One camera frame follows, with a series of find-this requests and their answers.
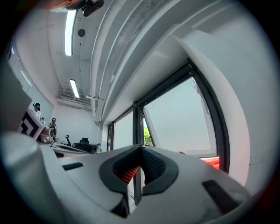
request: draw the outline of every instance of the black slot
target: black slot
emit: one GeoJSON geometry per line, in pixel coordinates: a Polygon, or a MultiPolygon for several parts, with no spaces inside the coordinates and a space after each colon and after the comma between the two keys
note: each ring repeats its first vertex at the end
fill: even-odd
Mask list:
{"type": "Polygon", "coordinates": [[[215,202],[221,213],[226,214],[235,209],[238,204],[225,190],[214,180],[202,183],[212,200],[215,202]]]}
{"type": "Polygon", "coordinates": [[[68,170],[73,170],[73,169],[76,169],[76,168],[79,168],[82,166],[84,166],[82,163],[72,163],[72,164],[63,165],[62,167],[65,171],[68,171],[68,170]]]}

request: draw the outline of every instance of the ceiling light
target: ceiling light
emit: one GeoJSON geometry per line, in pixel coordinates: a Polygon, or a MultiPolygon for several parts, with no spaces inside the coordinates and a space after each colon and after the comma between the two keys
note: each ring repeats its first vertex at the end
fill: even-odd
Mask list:
{"type": "Polygon", "coordinates": [[[76,98],[80,98],[79,93],[78,93],[78,90],[77,90],[77,86],[76,86],[76,81],[73,80],[73,79],[71,79],[71,80],[70,80],[70,83],[71,83],[73,92],[74,92],[74,94],[75,94],[75,97],[76,97],[76,98]]]}
{"type": "Polygon", "coordinates": [[[32,86],[31,82],[29,82],[28,78],[25,76],[25,74],[23,73],[22,70],[21,70],[21,74],[23,75],[23,77],[25,78],[25,80],[28,82],[28,84],[32,86]]]}
{"type": "Polygon", "coordinates": [[[77,10],[68,10],[65,26],[65,54],[72,56],[72,38],[77,10]]]}

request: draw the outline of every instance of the desk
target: desk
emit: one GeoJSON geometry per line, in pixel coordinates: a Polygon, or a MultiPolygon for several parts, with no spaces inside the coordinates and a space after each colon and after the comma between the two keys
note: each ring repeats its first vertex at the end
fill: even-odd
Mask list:
{"type": "Polygon", "coordinates": [[[58,158],[61,158],[61,157],[64,157],[64,158],[66,158],[66,157],[78,157],[78,156],[89,155],[89,153],[84,152],[82,150],[79,150],[79,149],[76,149],[76,148],[73,148],[73,147],[70,147],[70,146],[62,145],[62,144],[59,144],[59,143],[56,143],[56,142],[51,142],[51,143],[48,143],[48,144],[41,143],[40,145],[50,147],[56,153],[56,156],[58,158]]]}

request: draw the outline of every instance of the headset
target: headset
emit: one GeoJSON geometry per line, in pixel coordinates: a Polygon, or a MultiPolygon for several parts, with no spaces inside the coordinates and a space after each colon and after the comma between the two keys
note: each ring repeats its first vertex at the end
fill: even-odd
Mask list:
{"type": "Polygon", "coordinates": [[[41,106],[40,106],[39,103],[38,103],[39,105],[36,105],[36,104],[37,104],[37,103],[34,103],[33,106],[34,106],[34,107],[37,107],[37,108],[41,108],[41,106]]]}
{"type": "Polygon", "coordinates": [[[85,17],[88,17],[94,13],[97,9],[101,8],[104,5],[104,0],[82,0],[77,4],[67,7],[67,10],[79,10],[81,9],[85,17]]]}

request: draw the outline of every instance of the black rubber pad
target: black rubber pad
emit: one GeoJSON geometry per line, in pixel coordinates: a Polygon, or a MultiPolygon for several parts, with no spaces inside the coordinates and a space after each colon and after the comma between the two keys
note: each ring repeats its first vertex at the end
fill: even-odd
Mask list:
{"type": "Polygon", "coordinates": [[[73,169],[76,169],[76,168],[79,168],[82,166],[84,166],[82,163],[72,163],[72,164],[63,165],[62,167],[65,171],[67,171],[67,170],[73,170],[73,169]]]}

